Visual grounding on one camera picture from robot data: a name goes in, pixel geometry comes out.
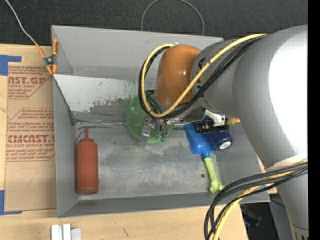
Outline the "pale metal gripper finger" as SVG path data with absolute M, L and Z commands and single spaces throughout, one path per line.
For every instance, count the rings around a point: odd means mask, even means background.
M 138 148 L 144 148 L 151 136 L 151 132 L 153 129 L 153 120 L 149 117 L 146 117 L 143 124 L 141 125 L 139 138 L 136 146 Z
M 161 124 L 158 128 L 158 132 L 156 134 L 156 137 L 157 137 L 157 140 L 159 142 L 164 142 L 165 141 L 165 138 L 167 136 L 167 125 L 166 124 Z

